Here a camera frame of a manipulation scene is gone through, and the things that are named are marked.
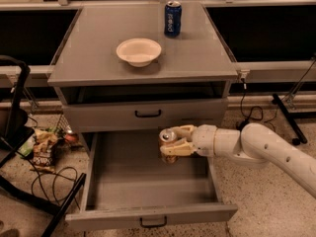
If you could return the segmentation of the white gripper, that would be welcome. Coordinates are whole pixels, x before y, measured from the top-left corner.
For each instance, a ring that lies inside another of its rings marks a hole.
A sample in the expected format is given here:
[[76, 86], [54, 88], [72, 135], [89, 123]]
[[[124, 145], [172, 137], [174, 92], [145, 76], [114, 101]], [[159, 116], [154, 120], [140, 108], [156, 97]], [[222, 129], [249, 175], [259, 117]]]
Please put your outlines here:
[[171, 146], [160, 148], [160, 151], [175, 156], [190, 156], [194, 152], [203, 157], [214, 156], [216, 126], [204, 124], [196, 128], [192, 124], [187, 124], [173, 126], [171, 130], [182, 139]]

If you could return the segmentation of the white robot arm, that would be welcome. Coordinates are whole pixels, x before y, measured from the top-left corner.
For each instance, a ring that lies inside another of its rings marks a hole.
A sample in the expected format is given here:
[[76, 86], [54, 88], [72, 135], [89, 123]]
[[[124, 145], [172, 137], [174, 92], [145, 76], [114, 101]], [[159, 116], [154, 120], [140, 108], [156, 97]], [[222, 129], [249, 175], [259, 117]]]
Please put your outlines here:
[[273, 163], [306, 192], [316, 198], [316, 159], [287, 143], [259, 123], [249, 123], [239, 131], [215, 125], [183, 125], [159, 133], [159, 149], [165, 157], [226, 157], [249, 168]]

